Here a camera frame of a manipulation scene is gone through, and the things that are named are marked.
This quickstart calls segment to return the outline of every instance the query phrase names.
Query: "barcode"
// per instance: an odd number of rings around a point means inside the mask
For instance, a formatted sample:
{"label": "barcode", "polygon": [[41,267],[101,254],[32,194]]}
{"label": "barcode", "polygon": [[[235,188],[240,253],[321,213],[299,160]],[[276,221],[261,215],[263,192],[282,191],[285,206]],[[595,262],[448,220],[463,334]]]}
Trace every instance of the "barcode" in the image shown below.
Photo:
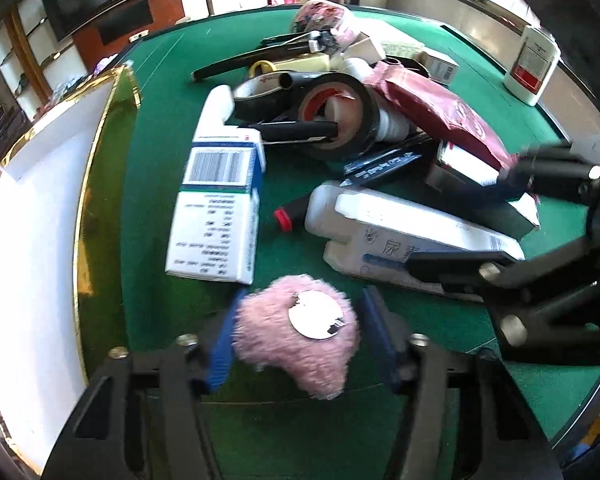
{"label": "barcode", "polygon": [[189,181],[216,184],[240,182],[245,156],[250,156],[250,152],[197,152],[194,154]]}
{"label": "barcode", "polygon": [[453,72],[454,68],[452,66],[448,67],[446,69],[445,75],[442,77],[443,81],[447,81],[449,79],[451,79],[451,73]]}
{"label": "barcode", "polygon": [[492,251],[502,251],[502,250],[504,250],[504,243],[498,237],[489,236],[489,245],[491,246],[491,250]]}

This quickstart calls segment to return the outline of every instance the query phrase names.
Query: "green tabletop surface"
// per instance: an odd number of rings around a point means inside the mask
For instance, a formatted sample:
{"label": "green tabletop surface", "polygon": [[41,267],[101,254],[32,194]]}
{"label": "green tabletop surface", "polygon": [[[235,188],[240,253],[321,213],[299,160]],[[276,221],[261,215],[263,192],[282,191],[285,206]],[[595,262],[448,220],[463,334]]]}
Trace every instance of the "green tabletop surface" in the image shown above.
{"label": "green tabletop surface", "polygon": [[[135,46],[126,58],[142,92],[136,129],[126,156],[120,213],[120,268],[126,343],[134,351],[170,345],[182,333],[195,333],[205,317],[228,306],[237,287],[167,276],[164,273],[171,216],[190,143],[207,93],[232,87],[246,70],[193,83],[193,70],[252,50],[267,36],[288,31],[293,9],[245,12],[192,22]],[[378,12],[379,18],[460,65],[450,89],[473,107],[502,138],[510,152],[538,142],[557,141],[536,108],[510,95],[502,73],[466,42],[440,24]],[[295,149],[267,149],[255,279],[264,288],[286,274],[308,273],[360,295],[363,280],[337,273],[322,259],[327,240],[307,232],[282,234],[275,208],[310,192],[337,174]],[[408,186],[384,190],[410,197]],[[522,240],[526,257],[553,249],[582,233],[584,209],[542,199],[541,229]],[[387,305],[446,348],[470,352],[494,347],[488,314],[479,304],[440,298],[396,286],[380,286]],[[103,316],[101,328],[122,316]],[[83,335],[86,365],[93,371],[104,358],[105,343],[95,331]],[[507,364],[547,437],[571,415],[600,376],[600,367]],[[381,478],[395,438],[403,399],[381,384],[364,340],[350,362],[346,389],[334,400],[314,400],[284,372],[256,372],[237,362],[220,392],[205,399],[205,414],[222,472],[229,479]]]}

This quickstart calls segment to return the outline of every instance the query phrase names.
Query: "small cardboard box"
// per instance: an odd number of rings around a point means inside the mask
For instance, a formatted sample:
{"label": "small cardboard box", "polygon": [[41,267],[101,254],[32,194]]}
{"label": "small cardboard box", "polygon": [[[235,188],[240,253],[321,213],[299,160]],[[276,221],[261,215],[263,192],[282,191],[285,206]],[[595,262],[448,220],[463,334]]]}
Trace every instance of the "small cardboard box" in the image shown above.
{"label": "small cardboard box", "polygon": [[428,47],[422,49],[417,61],[429,71],[429,76],[433,81],[444,86],[451,84],[458,71],[458,63],[447,54]]}

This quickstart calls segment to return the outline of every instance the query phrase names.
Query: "silver screw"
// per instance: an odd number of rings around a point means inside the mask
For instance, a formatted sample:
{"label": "silver screw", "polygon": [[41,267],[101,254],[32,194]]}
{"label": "silver screw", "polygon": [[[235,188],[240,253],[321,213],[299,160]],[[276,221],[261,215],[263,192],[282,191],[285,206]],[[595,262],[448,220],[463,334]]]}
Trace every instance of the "silver screw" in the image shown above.
{"label": "silver screw", "polygon": [[522,346],[525,343],[526,327],[518,316],[509,314],[500,322],[500,329],[511,346]]}
{"label": "silver screw", "polygon": [[129,350],[123,346],[116,346],[109,350],[109,357],[112,359],[124,359],[129,355]]}
{"label": "silver screw", "polygon": [[409,342],[414,346],[427,346],[429,344],[429,338],[424,334],[411,334]]}
{"label": "silver screw", "polygon": [[198,337],[195,334],[182,334],[176,338],[176,345],[195,346],[198,344]]}
{"label": "silver screw", "polygon": [[480,272],[480,275],[488,282],[494,282],[500,275],[500,269],[492,262],[482,264],[478,272]]}

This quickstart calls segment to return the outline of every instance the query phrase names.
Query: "black tape roll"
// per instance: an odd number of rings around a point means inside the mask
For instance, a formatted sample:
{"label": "black tape roll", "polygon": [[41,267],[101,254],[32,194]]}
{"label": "black tape roll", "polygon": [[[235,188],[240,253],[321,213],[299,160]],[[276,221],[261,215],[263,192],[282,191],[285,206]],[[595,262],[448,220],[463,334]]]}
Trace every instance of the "black tape roll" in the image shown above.
{"label": "black tape roll", "polygon": [[338,123],[335,139],[304,147],[309,156],[318,160],[344,160],[365,153],[373,145],[378,133],[378,105],[353,76],[327,72],[311,80],[299,96],[299,121],[313,121],[324,110],[328,121]]}
{"label": "black tape roll", "polygon": [[280,86],[280,75],[269,72],[245,81],[234,89],[234,115],[243,121],[258,123],[283,114],[293,104],[293,92]]}

